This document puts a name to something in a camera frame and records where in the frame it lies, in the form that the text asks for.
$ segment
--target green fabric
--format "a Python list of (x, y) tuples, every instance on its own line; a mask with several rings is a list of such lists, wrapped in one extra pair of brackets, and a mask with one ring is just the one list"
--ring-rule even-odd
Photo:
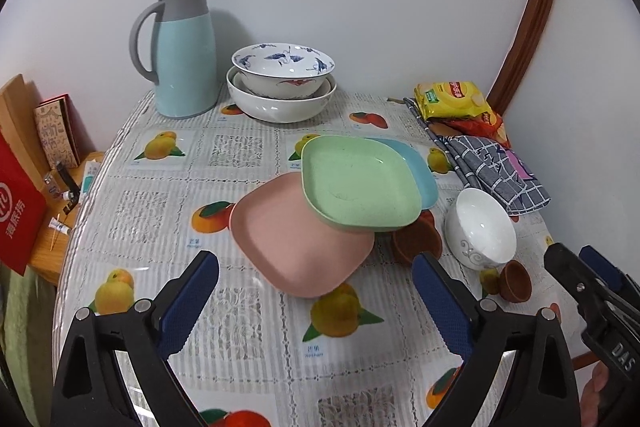
[(30, 268), (21, 277), (0, 266), (0, 284), (2, 349), (27, 418), (35, 427), (46, 427), (53, 389), (51, 328), (56, 291)]

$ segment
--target fruit patterned tablecloth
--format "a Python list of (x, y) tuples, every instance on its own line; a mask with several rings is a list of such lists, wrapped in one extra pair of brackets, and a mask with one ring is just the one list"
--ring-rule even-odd
[[(447, 350), (410, 270), (393, 261), (388, 235), (379, 234), (360, 268), (321, 299), (276, 291), (230, 237), (231, 205), (300, 169), (302, 145), (319, 134), (391, 137), (414, 147), (436, 177), (439, 199), (431, 213), (442, 234), (462, 185), (404, 105), (339, 91), (314, 119), (273, 125), (244, 115), (226, 89), (212, 111), (189, 120), (160, 116), (149, 93), (119, 131), (81, 209), (56, 300), (54, 366), (78, 308), (108, 312), (153, 298), (206, 249), (218, 256), (220, 281), (169, 361), (209, 424), (422, 425), (461, 359)], [(496, 301), (527, 313), (555, 303), (565, 334), (574, 334), (575, 304), (542, 268), (551, 241), (543, 219), (536, 212), (515, 219), (516, 259), (531, 275), (533, 296), (520, 305)], [(480, 298), (478, 273), (461, 266), (446, 244), (441, 263)], [(331, 315), (351, 308), (363, 312), (356, 328), (343, 331)], [(156, 425), (129, 360), (119, 357), (143, 424)], [(510, 363), (506, 355), (476, 425), (489, 422)]]

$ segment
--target bowl with blue bird pattern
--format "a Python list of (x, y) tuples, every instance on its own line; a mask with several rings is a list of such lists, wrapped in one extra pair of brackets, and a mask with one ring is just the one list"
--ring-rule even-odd
[(268, 42), (236, 51), (231, 61), (252, 93), (277, 100), (312, 95), (334, 70), (329, 55), (308, 46)]

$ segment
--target green plate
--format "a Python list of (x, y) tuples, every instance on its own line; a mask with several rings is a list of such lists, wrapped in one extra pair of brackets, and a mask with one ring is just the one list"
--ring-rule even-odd
[(391, 147), (350, 136), (319, 136), (302, 150), (306, 201), (330, 225), (388, 232), (422, 209), (406, 162)]

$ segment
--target red paper bag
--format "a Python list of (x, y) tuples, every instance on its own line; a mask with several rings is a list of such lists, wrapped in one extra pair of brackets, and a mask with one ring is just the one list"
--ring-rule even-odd
[(20, 275), (31, 257), (47, 203), (0, 134), (0, 261)]

